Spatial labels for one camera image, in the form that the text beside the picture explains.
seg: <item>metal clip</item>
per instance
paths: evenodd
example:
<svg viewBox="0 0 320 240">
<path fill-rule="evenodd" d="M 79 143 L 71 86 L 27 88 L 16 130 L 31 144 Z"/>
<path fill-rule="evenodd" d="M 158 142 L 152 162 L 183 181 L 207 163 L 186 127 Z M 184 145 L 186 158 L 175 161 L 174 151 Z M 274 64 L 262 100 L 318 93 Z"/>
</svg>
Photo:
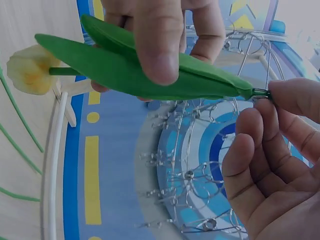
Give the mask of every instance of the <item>metal clip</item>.
<svg viewBox="0 0 320 240">
<path fill-rule="evenodd" d="M 269 99 L 272 100 L 271 92 L 266 89 L 262 88 L 254 88 L 252 90 L 252 99 L 258 100 L 258 99 Z"/>
</svg>

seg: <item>green stem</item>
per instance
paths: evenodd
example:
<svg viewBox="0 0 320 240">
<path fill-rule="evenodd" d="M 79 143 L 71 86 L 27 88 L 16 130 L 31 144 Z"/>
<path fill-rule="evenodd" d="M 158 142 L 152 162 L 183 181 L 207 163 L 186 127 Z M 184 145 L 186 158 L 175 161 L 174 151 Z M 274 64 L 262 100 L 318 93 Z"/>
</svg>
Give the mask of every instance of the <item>green stem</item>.
<svg viewBox="0 0 320 240">
<path fill-rule="evenodd" d="M 40 143 L 38 142 L 36 136 L 35 136 L 34 133 L 31 131 L 31 129 L 30 129 L 29 125 L 27 124 L 24 116 L 22 115 L 22 113 L 21 113 L 21 111 L 20 111 L 20 109 L 19 109 L 19 107 L 18 107 L 18 105 L 17 105 L 17 103 L 16 103 L 16 101 L 15 101 L 15 99 L 14 99 L 14 96 L 12 95 L 12 93 L 11 93 L 11 91 L 10 91 L 10 88 L 9 88 L 9 86 L 8 86 L 6 80 L 5 80 L 5 77 L 4 77 L 3 73 L 2 73 L 1 67 L 0 67 L 0 80 L 1 80 L 2 85 L 3 85 L 3 87 L 4 87 L 5 91 L 6 91 L 6 94 L 8 95 L 8 97 L 9 97 L 9 99 L 10 99 L 10 101 L 11 101 L 11 103 L 12 103 L 12 105 L 13 105 L 15 111 L 16 111 L 16 113 L 18 114 L 19 118 L 21 119 L 21 122 L 23 123 L 25 129 L 27 130 L 27 132 L 28 132 L 29 135 L 31 136 L 33 142 L 34 142 L 35 145 L 38 147 L 38 149 L 40 150 L 40 152 L 43 153 L 43 152 L 44 152 L 44 149 L 43 149 L 43 147 L 40 145 Z"/>
<path fill-rule="evenodd" d="M 5 195 L 7 195 L 7 196 L 9 196 L 9 197 L 14 198 L 14 199 L 19 199 L 19 200 L 24 200 L 24 201 L 31 201 L 31 202 L 40 202 L 39 198 L 16 194 L 16 193 L 13 193 L 11 191 L 8 191 L 8 190 L 4 189 L 3 187 L 0 187 L 0 192 L 5 194 Z"/>
<path fill-rule="evenodd" d="M 49 74 L 55 76 L 81 76 L 77 70 L 71 67 L 50 67 Z"/>
<path fill-rule="evenodd" d="M 5 137 L 9 140 L 9 142 L 12 144 L 12 146 L 17 150 L 17 152 L 23 157 L 23 159 L 30 165 L 32 169 L 34 169 L 36 172 L 38 172 L 40 175 L 42 175 L 42 171 L 30 160 L 30 158 L 25 154 L 24 151 L 18 146 L 18 144 L 12 139 L 12 137 L 9 135 L 7 130 L 2 126 L 0 123 L 0 131 L 3 132 Z"/>
</svg>

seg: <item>fingernail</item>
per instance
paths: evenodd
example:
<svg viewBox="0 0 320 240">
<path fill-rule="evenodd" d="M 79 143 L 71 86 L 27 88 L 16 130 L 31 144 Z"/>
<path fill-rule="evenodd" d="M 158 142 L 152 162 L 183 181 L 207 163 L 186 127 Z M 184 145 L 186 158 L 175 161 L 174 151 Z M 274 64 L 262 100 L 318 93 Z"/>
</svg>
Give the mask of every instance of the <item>fingernail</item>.
<svg viewBox="0 0 320 240">
<path fill-rule="evenodd" d="M 162 54 L 146 58 L 145 74 L 156 84 L 168 86 L 179 77 L 179 54 Z"/>
</svg>

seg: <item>yellow dot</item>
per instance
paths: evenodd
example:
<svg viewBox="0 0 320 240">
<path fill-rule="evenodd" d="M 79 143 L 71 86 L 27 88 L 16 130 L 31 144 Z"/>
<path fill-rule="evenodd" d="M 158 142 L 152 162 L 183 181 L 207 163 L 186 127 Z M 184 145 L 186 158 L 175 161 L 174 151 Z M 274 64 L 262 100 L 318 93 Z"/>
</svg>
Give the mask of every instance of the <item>yellow dot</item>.
<svg viewBox="0 0 320 240">
<path fill-rule="evenodd" d="M 93 111 L 90 112 L 87 116 L 86 116 L 86 120 L 91 123 L 91 124 L 95 124 L 96 122 L 99 121 L 100 115 L 99 113 Z"/>
</svg>

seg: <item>flower petal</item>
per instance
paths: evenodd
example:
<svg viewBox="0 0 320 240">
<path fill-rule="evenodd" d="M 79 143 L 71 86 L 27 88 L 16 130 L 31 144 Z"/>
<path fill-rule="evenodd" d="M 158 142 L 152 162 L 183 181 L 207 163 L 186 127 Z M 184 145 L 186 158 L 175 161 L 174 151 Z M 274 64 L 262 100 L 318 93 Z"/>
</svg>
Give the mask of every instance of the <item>flower petal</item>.
<svg viewBox="0 0 320 240">
<path fill-rule="evenodd" d="M 40 45 L 17 51 L 7 62 L 7 75 L 16 89 L 33 95 L 50 91 L 56 77 L 49 75 L 50 67 L 61 61 Z"/>
</svg>

